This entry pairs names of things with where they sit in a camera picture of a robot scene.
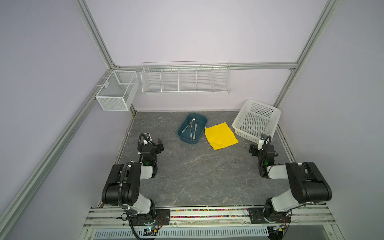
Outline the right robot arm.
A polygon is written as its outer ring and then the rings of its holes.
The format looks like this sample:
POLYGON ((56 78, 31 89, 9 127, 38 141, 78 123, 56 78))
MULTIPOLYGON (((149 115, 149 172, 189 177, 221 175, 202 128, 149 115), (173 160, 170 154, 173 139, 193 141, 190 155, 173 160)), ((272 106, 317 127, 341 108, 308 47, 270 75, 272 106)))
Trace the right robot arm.
POLYGON ((287 180, 289 189, 266 200, 263 214, 268 221, 276 215, 286 214, 307 204, 330 201, 333 197, 331 187, 313 162, 275 164, 278 154, 271 144, 272 137, 261 135, 253 156, 258 158, 258 170, 262 178, 287 180))

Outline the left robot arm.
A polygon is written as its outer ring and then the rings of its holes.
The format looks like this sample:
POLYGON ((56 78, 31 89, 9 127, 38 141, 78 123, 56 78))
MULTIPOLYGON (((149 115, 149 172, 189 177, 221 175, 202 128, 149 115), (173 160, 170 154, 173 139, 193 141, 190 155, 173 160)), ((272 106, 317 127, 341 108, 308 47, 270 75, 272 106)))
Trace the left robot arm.
POLYGON ((158 171, 157 155, 164 150, 161 140, 156 144, 150 133, 138 138, 138 161, 112 166, 102 191, 102 203, 118 206, 129 218, 141 217, 154 220, 155 204, 140 193, 142 180, 153 179, 158 171))

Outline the silver fork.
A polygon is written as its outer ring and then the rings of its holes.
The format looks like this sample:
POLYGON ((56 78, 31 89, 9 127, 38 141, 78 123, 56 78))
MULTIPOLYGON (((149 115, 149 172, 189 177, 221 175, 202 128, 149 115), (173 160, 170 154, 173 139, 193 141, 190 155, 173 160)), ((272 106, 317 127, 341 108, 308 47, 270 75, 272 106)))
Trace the silver fork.
POLYGON ((193 123, 190 122, 190 124, 189 124, 189 129, 190 129, 190 140, 191 140, 191 141, 193 140, 192 127, 193 127, 193 123))

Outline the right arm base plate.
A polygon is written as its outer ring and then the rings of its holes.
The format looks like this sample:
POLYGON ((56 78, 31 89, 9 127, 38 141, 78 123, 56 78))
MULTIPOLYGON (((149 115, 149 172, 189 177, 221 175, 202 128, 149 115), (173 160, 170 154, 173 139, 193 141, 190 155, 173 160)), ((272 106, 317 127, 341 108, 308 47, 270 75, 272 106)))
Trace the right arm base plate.
POLYGON ((290 212, 274 212, 265 208, 248 208, 247 216, 252 224, 288 224, 291 222, 290 212))

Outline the teal plastic tray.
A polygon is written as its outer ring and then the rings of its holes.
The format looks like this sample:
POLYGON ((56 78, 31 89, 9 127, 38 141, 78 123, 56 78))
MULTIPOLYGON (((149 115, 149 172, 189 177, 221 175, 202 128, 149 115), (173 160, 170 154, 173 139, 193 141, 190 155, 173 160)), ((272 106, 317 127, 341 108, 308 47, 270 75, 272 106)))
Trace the teal plastic tray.
POLYGON ((203 133, 205 131, 205 127, 206 127, 207 122, 208 122, 208 119, 205 116, 197 114, 197 113, 190 113, 189 115, 187 115, 186 119, 183 121, 182 125, 180 126, 180 128, 178 130, 179 139, 182 142, 185 142, 185 143, 188 143, 191 145, 197 144, 199 142, 199 139, 201 138, 201 136, 203 135, 203 133), (190 140, 190 129, 189 128, 182 134, 182 130, 187 126, 187 124, 189 123, 191 118, 196 118, 196 121, 193 123, 192 134, 194 133, 194 124, 195 123, 198 124, 197 131, 196 131, 196 139, 192 140, 192 141, 190 140))

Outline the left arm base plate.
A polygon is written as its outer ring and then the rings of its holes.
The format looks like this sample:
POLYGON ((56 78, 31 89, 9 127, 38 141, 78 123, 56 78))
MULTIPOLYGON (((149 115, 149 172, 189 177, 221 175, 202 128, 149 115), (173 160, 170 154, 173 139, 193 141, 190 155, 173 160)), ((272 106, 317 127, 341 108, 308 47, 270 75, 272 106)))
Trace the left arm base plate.
POLYGON ((171 220, 170 209, 156 209, 145 215, 130 217, 133 226, 168 226, 171 220))

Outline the silver knife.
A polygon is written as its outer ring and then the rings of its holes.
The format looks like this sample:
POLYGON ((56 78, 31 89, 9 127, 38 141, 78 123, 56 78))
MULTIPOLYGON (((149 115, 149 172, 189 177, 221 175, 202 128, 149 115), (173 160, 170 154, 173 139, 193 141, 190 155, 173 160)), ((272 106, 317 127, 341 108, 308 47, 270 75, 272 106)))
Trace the silver knife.
POLYGON ((198 124, 197 124, 197 123, 195 123, 195 124, 194 124, 193 140, 195 140, 195 139, 196 139, 196 131, 197 131, 197 126, 198 126, 198 124))

